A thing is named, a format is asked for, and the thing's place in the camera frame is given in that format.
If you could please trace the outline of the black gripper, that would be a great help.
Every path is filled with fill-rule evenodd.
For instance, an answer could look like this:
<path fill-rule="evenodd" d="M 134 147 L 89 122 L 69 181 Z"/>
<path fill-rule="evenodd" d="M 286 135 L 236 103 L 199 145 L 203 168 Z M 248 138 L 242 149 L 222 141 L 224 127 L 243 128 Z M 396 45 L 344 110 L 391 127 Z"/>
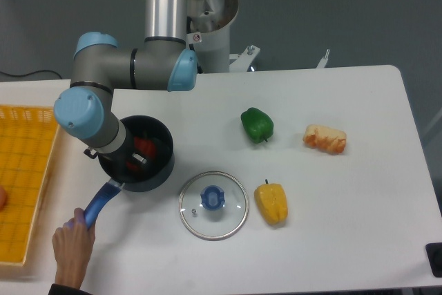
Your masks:
<path fill-rule="evenodd" d="M 115 139 L 101 148 L 88 147 L 84 154 L 90 159 L 98 158 L 104 171 L 125 171 L 126 161 L 132 157 L 133 163 L 145 165 L 148 160 L 134 152 L 133 135 L 128 129 L 119 129 Z"/>

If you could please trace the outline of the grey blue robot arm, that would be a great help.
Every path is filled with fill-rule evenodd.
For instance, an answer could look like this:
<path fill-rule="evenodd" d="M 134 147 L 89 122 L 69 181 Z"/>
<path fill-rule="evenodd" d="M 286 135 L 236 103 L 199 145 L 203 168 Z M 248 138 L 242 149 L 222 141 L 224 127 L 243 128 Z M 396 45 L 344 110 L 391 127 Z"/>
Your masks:
<path fill-rule="evenodd" d="M 189 91 L 196 53 L 188 49 L 188 0 L 146 0 L 141 48 L 121 50 L 114 37 L 88 32 L 79 38 L 70 87 L 55 101 L 58 124 L 88 145 L 88 153 L 120 166 L 147 169 L 154 157 L 112 113 L 117 89 Z"/>

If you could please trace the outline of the dark sleeve forearm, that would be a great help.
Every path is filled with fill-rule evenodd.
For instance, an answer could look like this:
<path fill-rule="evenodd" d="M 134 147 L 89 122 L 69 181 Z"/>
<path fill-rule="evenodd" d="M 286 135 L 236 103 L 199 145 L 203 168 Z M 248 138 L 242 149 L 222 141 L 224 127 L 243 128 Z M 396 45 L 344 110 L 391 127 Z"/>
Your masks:
<path fill-rule="evenodd" d="M 81 289 L 53 283 L 49 289 L 48 295 L 91 295 Z"/>

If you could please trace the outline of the person's hand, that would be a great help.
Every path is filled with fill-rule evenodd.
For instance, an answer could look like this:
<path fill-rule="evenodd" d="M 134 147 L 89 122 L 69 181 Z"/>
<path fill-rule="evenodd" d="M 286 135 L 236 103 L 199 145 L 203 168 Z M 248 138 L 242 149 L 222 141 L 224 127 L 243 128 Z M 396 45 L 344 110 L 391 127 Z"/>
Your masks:
<path fill-rule="evenodd" d="M 95 224 L 87 227 L 84 210 L 76 208 L 73 218 L 58 227 L 52 236 L 57 265 L 55 283 L 80 289 L 86 276 L 95 243 Z"/>

